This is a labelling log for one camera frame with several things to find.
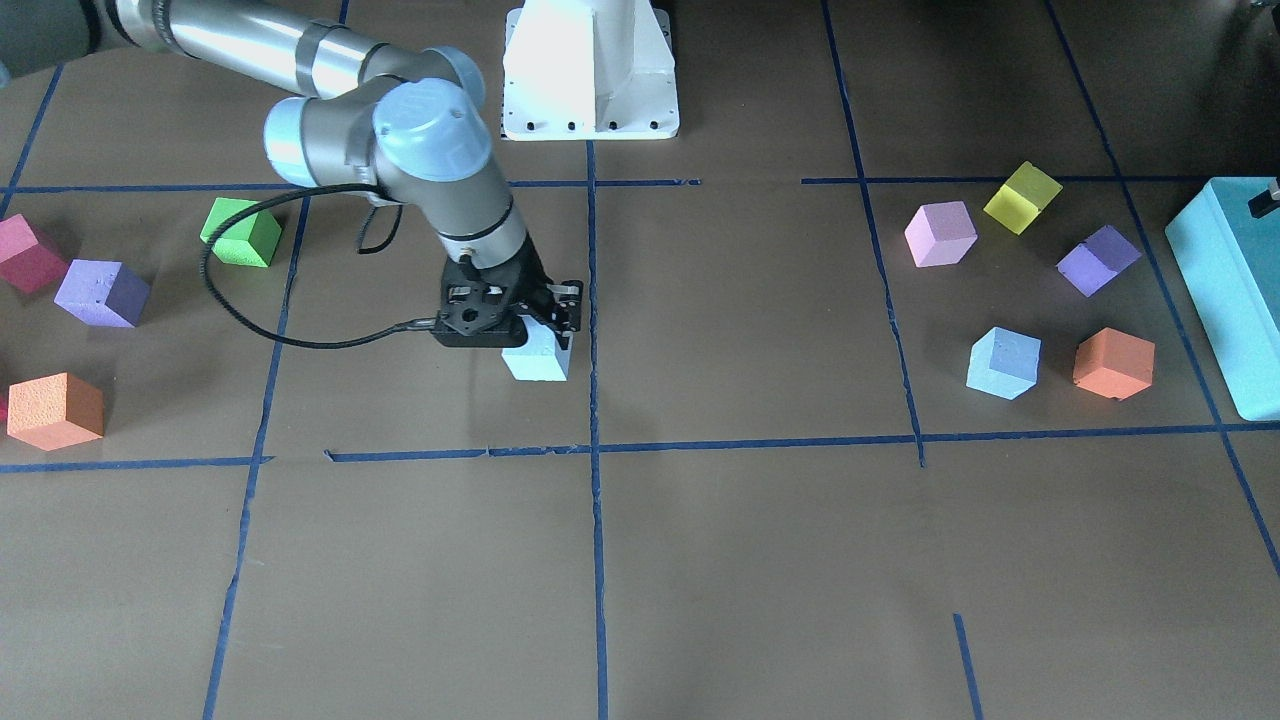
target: light blue joint cap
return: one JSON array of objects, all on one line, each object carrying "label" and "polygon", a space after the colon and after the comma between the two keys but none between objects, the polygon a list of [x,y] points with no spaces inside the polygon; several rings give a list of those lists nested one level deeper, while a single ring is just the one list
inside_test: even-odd
[{"label": "light blue joint cap", "polygon": [[279,176],[293,184],[315,187],[316,179],[307,168],[307,151],[302,146],[302,109],[306,97],[287,97],[266,114],[262,127],[262,145],[266,159]]},{"label": "light blue joint cap", "polygon": [[453,72],[458,73],[462,90],[466,90],[467,95],[471,96],[471,104],[476,106],[476,110],[484,108],[484,74],[480,72],[480,65],[476,65],[470,55],[457,47],[442,45],[430,50],[444,55],[444,59],[453,65]]},{"label": "light blue joint cap", "polygon": [[434,182],[468,178],[493,152],[471,99],[442,78],[407,82],[384,95],[374,108],[374,135],[396,167]]}]

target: orange cube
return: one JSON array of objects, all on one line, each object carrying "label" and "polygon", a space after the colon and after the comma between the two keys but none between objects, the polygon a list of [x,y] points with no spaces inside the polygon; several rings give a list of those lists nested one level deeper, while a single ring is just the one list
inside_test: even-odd
[{"label": "orange cube", "polygon": [[102,392],[70,373],[9,388],[9,436],[44,451],[102,437]]},{"label": "orange cube", "polygon": [[1075,352],[1076,386],[1124,400],[1151,387],[1156,366],[1156,343],[1106,328],[1084,341]]}]

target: foam block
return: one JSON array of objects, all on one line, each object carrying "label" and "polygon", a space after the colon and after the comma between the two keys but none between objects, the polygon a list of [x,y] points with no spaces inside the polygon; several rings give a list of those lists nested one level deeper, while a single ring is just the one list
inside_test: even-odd
[{"label": "foam block", "polygon": [[27,218],[0,222],[0,278],[32,293],[67,274],[58,246]]},{"label": "foam block", "polygon": [[1125,240],[1120,231],[1112,225],[1103,225],[1071,249],[1057,264],[1057,272],[1085,297],[1092,297],[1139,258],[1142,252]]},{"label": "foam block", "polygon": [[1275,178],[1212,178],[1165,228],[1245,420],[1280,420],[1280,213],[1249,200]]},{"label": "foam block", "polygon": [[1023,163],[983,210],[1014,234],[1023,234],[1061,191],[1057,181],[1036,165]]},{"label": "foam block", "polygon": [[9,388],[9,436],[44,451],[100,439],[104,427],[102,393],[60,373]]},{"label": "foam block", "polygon": [[72,260],[54,302],[87,325],[136,328],[150,293],[123,263]]},{"label": "foam block", "polygon": [[978,242],[978,231],[960,200],[920,205],[905,234],[916,268],[954,265]]},{"label": "foam block", "polygon": [[502,359],[517,380],[558,380],[568,379],[568,357],[573,352],[573,337],[568,347],[561,347],[556,333],[538,320],[524,315],[529,341],[520,347],[504,347]]},{"label": "foam block", "polygon": [[[219,197],[209,210],[205,227],[200,231],[200,240],[209,242],[210,236],[228,218],[236,213],[253,205],[252,200],[236,200],[232,197]],[[275,256],[275,247],[280,242],[280,224],[275,222],[268,211],[257,213],[244,218],[228,229],[218,245],[214,246],[214,255],[228,265],[248,265],[252,268],[266,268]]]},{"label": "foam block", "polygon": [[1018,397],[1036,384],[1039,346],[1039,340],[1034,337],[992,328],[969,354],[965,384],[1005,400]]},{"label": "foam block", "polygon": [[1124,400],[1151,387],[1156,343],[1112,328],[1080,343],[1071,380],[1089,392]]}]

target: robotic arm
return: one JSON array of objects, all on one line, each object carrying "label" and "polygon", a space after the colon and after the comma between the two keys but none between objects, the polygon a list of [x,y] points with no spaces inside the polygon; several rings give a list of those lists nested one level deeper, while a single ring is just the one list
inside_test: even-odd
[{"label": "robotic arm", "polygon": [[433,336],[518,347],[522,316],[580,328],[581,282],[554,284],[493,156],[479,68],[452,47],[411,53],[256,0],[0,0],[0,87],[12,77],[137,46],[173,51],[300,97],[268,115],[268,159],[287,181],[362,183],[376,205],[416,205],[448,252]]}]

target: black cable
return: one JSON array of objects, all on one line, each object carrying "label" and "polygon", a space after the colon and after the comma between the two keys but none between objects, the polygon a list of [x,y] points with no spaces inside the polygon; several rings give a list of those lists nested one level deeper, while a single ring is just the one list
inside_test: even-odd
[{"label": "black cable", "polygon": [[374,215],[376,215],[378,211],[381,209],[383,206],[379,205],[374,205],[372,208],[370,208],[369,214],[365,215],[365,222],[360,224],[360,232],[356,233],[356,255],[374,255],[381,252],[383,250],[387,250],[388,246],[390,246],[393,240],[396,240],[396,233],[399,232],[401,218],[404,217],[403,205],[396,206],[396,222],[392,223],[392,232],[387,233],[387,240],[384,240],[383,243],[376,247],[365,247],[365,234],[369,233],[369,225],[374,222]]},{"label": "black cable", "polygon": [[392,325],[389,328],[381,329],[381,331],[379,331],[376,333],[367,334],[365,337],[358,337],[358,338],[355,338],[355,340],[344,340],[344,341],[338,341],[338,342],[312,342],[312,341],[308,341],[308,340],[297,340],[297,338],[285,337],[285,336],[282,336],[282,334],[278,334],[278,333],[273,333],[271,331],[268,331],[266,328],[261,328],[261,327],[253,324],[252,320],[250,320],[248,318],[246,318],[243,314],[241,314],[239,310],[237,310],[234,306],[232,306],[230,301],[228,301],[227,297],[223,296],[221,291],[219,291],[218,287],[214,286],[214,281],[209,275],[209,256],[214,252],[214,245],[216,245],[218,241],[221,240],[221,237],[224,234],[227,234],[227,231],[229,231],[232,227],[236,225],[236,223],[238,223],[238,222],[241,222],[241,220],[243,220],[246,218],[251,218],[251,217],[261,213],[262,210],[269,210],[271,208],[275,208],[276,205],[283,205],[285,202],[292,202],[294,200],[302,200],[303,197],[315,197],[315,196],[319,196],[319,195],[334,195],[334,193],[338,193],[338,192],[379,192],[379,190],[378,190],[378,186],[364,184],[364,183],[346,183],[346,184],[326,184],[326,186],[321,186],[321,187],[305,187],[302,190],[293,190],[293,191],[289,191],[289,192],[285,192],[285,193],[282,193],[282,195],[276,195],[275,197],[271,197],[270,200],[264,200],[261,202],[251,205],[251,206],[248,206],[248,208],[246,208],[243,210],[239,210],[238,213],[233,214],[230,218],[227,218],[227,220],[224,220],[223,224],[218,225],[214,229],[214,232],[209,236],[209,241],[205,243],[205,249],[200,254],[200,278],[205,282],[205,290],[207,290],[209,293],[214,296],[214,300],[216,300],[218,304],[223,306],[223,310],[227,310],[227,313],[232,318],[234,318],[237,322],[239,322],[239,324],[244,325],[246,328],[248,328],[248,329],[253,331],[255,333],[265,337],[266,340],[271,340],[271,341],[280,342],[280,343],[284,343],[284,345],[292,345],[294,347],[306,347],[308,350],[342,350],[342,348],[346,348],[346,347],[356,347],[358,345],[367,345],[370,342],[374,342],[375,340],[381,340],[381,338],[384,338],[384,337],[387,337],[389,334],[394,334],[394,333],[401,333],[401,332],[407,332],[407,331],[428,331],[428,329],[431,329],[433,327],[435,327],[435,319],[434,318],[417,318],[417,319],[413,319],[413,320],[407,320],[404,323],[397,323],[397,324],[394,324],[394,325]]}]

